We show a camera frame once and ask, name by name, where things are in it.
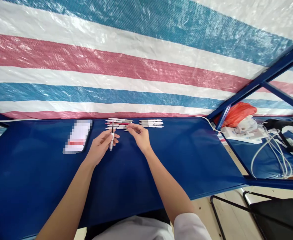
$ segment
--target tent wall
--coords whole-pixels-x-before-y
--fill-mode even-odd
[[[292,1],[0,1],[0,113],[207,115],[293,47]],[[293,68],[272,84],[293,95]],[[265,89],[258,115],[293,108]]]

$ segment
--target floor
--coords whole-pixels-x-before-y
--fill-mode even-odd
[[[239,170],[243,175],[247,175],[247,172],[240,164],[239,160],[232,152],[228,145],[225,148],[229,152],[230,156],[234,160],[235,164],[238,166]],[[237,189],[229,192],[224,192],[217,194],[217,196],[232,201],[234,203],[245,206],[243,201],[242,193],[243,191],[252,191],[269,196],[274,196],[278,198],[293,198],[293,190],[277,189],[277,188],[265,188],[265,187],[246,187],[244,189]],[[257,196],[249,196],[249,201],[259,202],[265,199]],[[210,197],[199,198],[192,201],[196,214],[200,217],[207,230],[210,233],[212,240],[221,240],[222,236],[211,207]],[[217,213],[219,215],[221,225],[224,230],[224,234],[227,240],[232,239],[242,239],[242,240],[262,240],[251,215],[241,209],[230,206],[224,202],[214,200],[214,205],[216,207]],[[86,228],[81,228],[77,230],[74,240],[83,240],[86,235]]]

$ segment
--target blurred card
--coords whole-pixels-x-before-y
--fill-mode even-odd
[[[89,132],[92,128],[92,120],[76,120],[72,132],[63,149],[64,154],[75,154],[84,150]]]

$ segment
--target white pen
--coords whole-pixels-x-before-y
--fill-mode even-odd
[[[128,122],[134,122],[133,120],[128,119],[122,119],[122,118],[109,118],[110,120],[117,120],[117,121],[128,121]]]
[[[162,121],[162,119],[143,119],[139,120],[139,122],[159,122]]]
[[[162,125],[163,122],[141,122],[140,125],[147,124],[147,125]]]
[[[127,127],[114,127],[114,129],[127,129]]]
[[[129,121],[114,121],[114,120],[106,120],[106,122],[117,122],[117,123],[123,123],[123,122],[127,122],[127,123],[131,123]]]
[[[114,131],[113,131],[113,123],[112,123],[112,131],[111,131],[111,134],[112,134],[112,140],[110,142],[110,151],[112,151],[112,148],[113,148],[113,140],[114,140]]]
[[[114,127],[127,127],[128,125],[124,125],[124,124],[114,124]]]
[[[141,125],[142,127],[156,127],[156,128],[161,128],[161,127],[164,127],[164,126],[161,126],[161,125]]]

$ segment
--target headphones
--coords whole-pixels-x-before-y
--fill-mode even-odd
[[[268,119],[263,123],[263,126],[265,126],[265,128],[267,130],[270,130],[273,128],[280,130],[279,136],[282,139],[283,143],[287,146],[286,150],[293,155],[293,146],[287,141],[287,139],[285,138],[285,136],[282,133],[282,129],[284,127],[286,127],[286,126],[293,127],[293,122],[281,121],[281,120],[277,120],[277,119]]]

